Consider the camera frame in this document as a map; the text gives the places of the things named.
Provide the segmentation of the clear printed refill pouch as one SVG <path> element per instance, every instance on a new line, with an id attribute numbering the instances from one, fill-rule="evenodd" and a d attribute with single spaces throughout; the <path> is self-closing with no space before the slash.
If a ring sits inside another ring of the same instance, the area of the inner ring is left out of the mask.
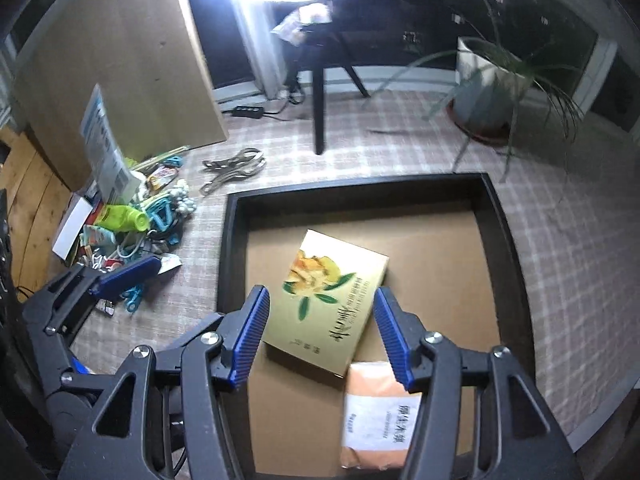
<path id="1" fill-rule="evenodd" d="M 102 200 L 107 204 L 129 204 L 140 183 L 127 167 L 112 133 L 98 84 L 92 89 L 79 132 Z"/>

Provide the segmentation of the black tripod stand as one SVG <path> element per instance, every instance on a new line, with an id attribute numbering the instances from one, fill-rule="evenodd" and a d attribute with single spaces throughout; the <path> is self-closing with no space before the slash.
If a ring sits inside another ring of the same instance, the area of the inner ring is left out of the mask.
<path id="1" fill-rule="evenodd" d="M 285 88 L 288 92 L 300 90 L 299 73 L 304 67 L 311 72 L 312 123 L 314 124 L 314 154 L 322 155 L 326 150 L 326 59 L 331 51 L 337 52 L 338 65 L 346 72 L 363 99 L 370 99 L 370 93 L 364 86 L 355 67 L 352 66 L 352 50 L 334 25 L 310 24 L 302 27 L 303 39 L 298 46 L 300 52 L 288 60 Z"/>

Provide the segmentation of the black power strip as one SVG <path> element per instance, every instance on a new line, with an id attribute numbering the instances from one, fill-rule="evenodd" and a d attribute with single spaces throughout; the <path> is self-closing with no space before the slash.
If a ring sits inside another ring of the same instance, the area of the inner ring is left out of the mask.
<path id="1" fill-rule="evenodd" d="M 265 116 L 265 109 L 262 106 L 238 105 L 232 108 L 231 116 L 259 120 Z"/>

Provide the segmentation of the green snack stick packet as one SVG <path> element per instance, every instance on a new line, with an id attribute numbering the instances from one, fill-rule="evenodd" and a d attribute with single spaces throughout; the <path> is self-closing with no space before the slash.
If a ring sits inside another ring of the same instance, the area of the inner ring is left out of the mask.
<path id="1" fill-rule="evenodd" d="M 148 215 L 127 205 L 104 205 L 94 222 L 96 226 L 114 233 L 145 232 L 150 228 Z"/>

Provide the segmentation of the potted spider plant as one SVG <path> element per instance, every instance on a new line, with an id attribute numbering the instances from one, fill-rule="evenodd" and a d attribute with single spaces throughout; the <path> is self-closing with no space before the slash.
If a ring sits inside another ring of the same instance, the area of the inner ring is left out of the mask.
<path id="1" fill-rule="evenodd" d="M 372 96 L 384 92 L 401 76 L 414 68 L 440 60 L 456 59 L 456 82 L 428 109 L 425 119 L 429 122 L 440 112 L 466 136 L 452 166 L 457 167 L 472 142 L 494 148 L 504 158 L 501 180 L 508 180 L 515 154 L 515 136 L 520 125 L 521 108 L 527 93 L 537 89 L 546 103 L 542 124 L 547 127 L 556 122 L 561 139 L 573 144 L 585 118 L 576 100 L 558 84 L 546 76 L 548 70 L 578 71 L 567 64 L 536 65 L 532 59 L 536 52 L 525 58 L 512 53 L 501 40 L 498 13 L 489 0 L 480 0 L 491 24 L 492 38 L 481 32 L 474 36 L 460 37 L 457 47 L 423 55 L 396 70 L 383 80 Z"/>

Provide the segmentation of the metal scissors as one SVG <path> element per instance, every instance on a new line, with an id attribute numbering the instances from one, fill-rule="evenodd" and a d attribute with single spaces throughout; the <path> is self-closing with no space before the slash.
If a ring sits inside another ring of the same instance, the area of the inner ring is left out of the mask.
<path id="1" fill-rule="evenodd" d="M 229 182 L 244 181 L 257 176 L 266 166 L 265 155 L 258 148 L 243 148 L 232 157 L 221 160 L 203 160 L 205 171 L 215 177 L 203 184 L 200 192 L 209 196 Z"/>

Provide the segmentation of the yellow flower tea box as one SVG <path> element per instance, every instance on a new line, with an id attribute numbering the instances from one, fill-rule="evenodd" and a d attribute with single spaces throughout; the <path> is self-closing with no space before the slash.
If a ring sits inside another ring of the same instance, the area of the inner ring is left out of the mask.
<path id="1" fill-rule="evenodd" d="M 271 295 L 262 340 L 269 347 L 346 375 L 366 328 L 388 258 L 309 230 Z"/>

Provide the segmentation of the teal plastic clothes peg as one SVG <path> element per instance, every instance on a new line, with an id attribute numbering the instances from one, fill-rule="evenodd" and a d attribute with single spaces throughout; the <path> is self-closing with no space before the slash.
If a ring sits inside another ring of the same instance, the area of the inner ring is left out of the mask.
<path id="1" fill-rule="evenodd" d="M 169 198 L 161 198 L 145 209 L 150 227 L 158 234 L 168 234 L 182 229 L 183 220 L 178 206 Z"/>

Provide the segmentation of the cardboard box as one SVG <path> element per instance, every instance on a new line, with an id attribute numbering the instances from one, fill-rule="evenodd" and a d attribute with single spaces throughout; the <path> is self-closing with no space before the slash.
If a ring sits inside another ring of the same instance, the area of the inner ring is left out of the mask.
<path id="1" fill-rule="evenodd" d="M 129 158 L 228 138 L 189 0 L 55 0 L 18 52 L 18 109 L 72 190 L 90 174 L 80 123 L 94 88 Z"/>

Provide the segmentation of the orange paper packet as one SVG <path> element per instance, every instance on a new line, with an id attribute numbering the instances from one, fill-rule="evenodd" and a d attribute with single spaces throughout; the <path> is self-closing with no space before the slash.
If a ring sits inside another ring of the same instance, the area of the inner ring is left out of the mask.
<path id="1" fill-rule="evenodd" d="M 396 382 L 387 362 L 358 362 L 346 376 L 340 462 L 344 469 L 389 470 L 404 466 L 419 393 Z"/>

